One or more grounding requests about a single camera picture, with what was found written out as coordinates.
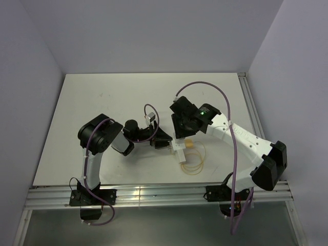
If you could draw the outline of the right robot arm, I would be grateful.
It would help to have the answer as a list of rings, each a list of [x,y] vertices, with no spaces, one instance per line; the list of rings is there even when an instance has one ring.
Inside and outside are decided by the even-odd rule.
[[[262,139],[228,120],[212,105],[203,104],[198,108],[184,96],[174,101],[170,109],[177,139],[202,132],[229,144],[251,162],[251,167],[234,170],[226,178],[222,187],[224,198],[232,200],[239,192],[252,187],[266,191],[274,189],[287,168],[287,150],[283,142]]]

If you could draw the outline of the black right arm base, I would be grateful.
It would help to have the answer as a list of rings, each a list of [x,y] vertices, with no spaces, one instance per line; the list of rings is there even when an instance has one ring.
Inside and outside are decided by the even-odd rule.
[[[235,192],[235,201],[244,201],[248,198],[250,189],[244,189],[241,192]],[[208,202],[230,201],[232,198],[232,190],[226,185],[206,186],[204,199]]]

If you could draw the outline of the white USB charger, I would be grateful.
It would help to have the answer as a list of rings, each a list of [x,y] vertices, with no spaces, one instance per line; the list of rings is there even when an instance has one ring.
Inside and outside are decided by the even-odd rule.
[[[184,142],[185,138],[181,137],[178,133],[174,133],[175,142],[181,144]]]
[[[177,150],[176,154],[180,164],[186,163],[186,156],[183,149]]]

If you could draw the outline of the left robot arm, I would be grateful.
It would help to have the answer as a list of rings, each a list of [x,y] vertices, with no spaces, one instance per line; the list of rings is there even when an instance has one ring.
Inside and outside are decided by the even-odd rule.
[[[149,142],[155,149],[170,145],[173,138],[159,127],[155,114],[147,115],[146,119],[147,127],[142,129],[133,119],[122,125],[100,114],[80,128],[77,137],[83,150],[84,162],[77,190],[87,204],[95,204],[99,201],[100,165],[103,153],[108,147],[127,156],[136,143]]]

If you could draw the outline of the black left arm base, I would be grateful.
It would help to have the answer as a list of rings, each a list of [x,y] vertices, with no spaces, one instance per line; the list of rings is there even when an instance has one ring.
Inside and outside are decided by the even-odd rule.
[[[115,205],[116,201],[116,189],[100,189],[96,195],[102,200],[106,201],[110,205]],[[102,201],[90,195],[89,193],[83,194],[79,190],[73,190],[71,192],[71,198],[69,206],[71,207],[85,207],[85,206],[100,206],[105,205]]]

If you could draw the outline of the white cube socket adapter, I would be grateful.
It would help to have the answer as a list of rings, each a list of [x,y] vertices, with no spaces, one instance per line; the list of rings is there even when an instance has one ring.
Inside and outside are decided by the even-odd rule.
[[[186,148],[186,146],[185,146],[185,143],[176,143],[175,142],[175,139],[173,139],[172,141],[171,141],[171,148],[172,148],[172,150],[174,151],[174,152],[176,152],[177,150],[181,150],[181,149],[185,149]]]

